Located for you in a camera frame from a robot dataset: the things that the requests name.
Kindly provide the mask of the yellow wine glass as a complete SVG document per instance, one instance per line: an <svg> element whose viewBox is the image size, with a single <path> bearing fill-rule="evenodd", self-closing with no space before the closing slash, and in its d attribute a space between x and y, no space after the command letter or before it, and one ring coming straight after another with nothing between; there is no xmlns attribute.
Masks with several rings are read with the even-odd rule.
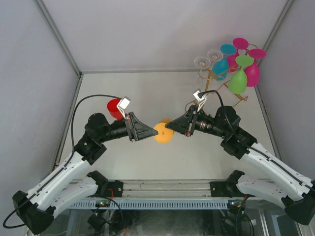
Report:
<svg viewBox="0 0 315 236"><path fill-rule="evenodd" d="M165 127L166 124L171 121L171 118L164 118L154 127L154 130L158 132L158 134L154 136L154 139L158 143L166 144L172 140L175 132Z"/></svg>

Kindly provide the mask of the red wine glass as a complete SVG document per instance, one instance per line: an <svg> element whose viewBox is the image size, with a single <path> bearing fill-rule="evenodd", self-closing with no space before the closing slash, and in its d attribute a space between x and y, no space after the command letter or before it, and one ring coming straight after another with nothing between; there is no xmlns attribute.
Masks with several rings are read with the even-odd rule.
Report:
<svg viewBox="0 0 315 236"><path fill-rule="evenodd" d="M109 111L110 115L116 120L122 120L124 118L120 110L117 108L119 102L120 99L112 99L107 103L107 110Z"/></svg>

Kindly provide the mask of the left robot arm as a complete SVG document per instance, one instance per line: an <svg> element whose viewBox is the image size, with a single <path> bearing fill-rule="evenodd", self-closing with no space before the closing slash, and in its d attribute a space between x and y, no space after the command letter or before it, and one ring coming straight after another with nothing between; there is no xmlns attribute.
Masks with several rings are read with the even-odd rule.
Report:
<svg viewBox="0 0 315 236"><path fill-rule="evenodd" d="M73 203L107 193L108 179L99 171L88 173L82 181L68 187L77 174L85 172L106 152L104 142L123 137L140 141L157 134L156 130L140 122L133 112L113 123L109 123L102 113L91 115L84 135L64 162L35 187L27 192L19 190L13 195L17 216L33 234L44 232Z"/></svg>

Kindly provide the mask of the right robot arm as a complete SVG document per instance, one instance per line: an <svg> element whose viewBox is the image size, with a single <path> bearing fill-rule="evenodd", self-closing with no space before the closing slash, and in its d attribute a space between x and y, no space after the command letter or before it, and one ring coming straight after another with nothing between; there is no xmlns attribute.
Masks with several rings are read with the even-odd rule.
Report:
<svg viewBox="0 0 315 236"><path fill-rule="evenodd" d="M253 165L271 181L253 178L235 170L226 179L231 196L240 193L269 201L282 209L294 221L308 225L315 215L315 182L295 171L272 155L250 133L239 127L240 117L231 106L220 106L211 117L194 106L166 128L190 137L194 131L222 138L221 147L229 155Z"/></svg>

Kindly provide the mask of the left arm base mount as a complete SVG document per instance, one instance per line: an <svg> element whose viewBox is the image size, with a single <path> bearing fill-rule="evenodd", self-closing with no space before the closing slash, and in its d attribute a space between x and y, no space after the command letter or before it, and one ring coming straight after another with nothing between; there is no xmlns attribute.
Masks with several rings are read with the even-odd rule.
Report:
<svg viewBox="0 0 315 236"><path fill-rule="evenodd" d="M120 198L123 195L124 183L122 181L109 181L106 187L97 190L96 193L90 195L90 197L98 198Z"/></svg>

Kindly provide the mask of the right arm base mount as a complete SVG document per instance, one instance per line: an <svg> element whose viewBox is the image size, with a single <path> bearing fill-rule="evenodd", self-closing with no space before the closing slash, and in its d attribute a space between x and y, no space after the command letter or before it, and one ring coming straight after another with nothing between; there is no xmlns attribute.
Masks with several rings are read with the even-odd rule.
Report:
<svg viewBox="0 0 315 236"><path fill-rule="evenodd" d="M230 197L230 198L241 198L245 195L249 197L255 197L255 195L244 194L236 186L235 183L228 181L211 181L210 182L211 196L214 198L218 197Z"/></svg>

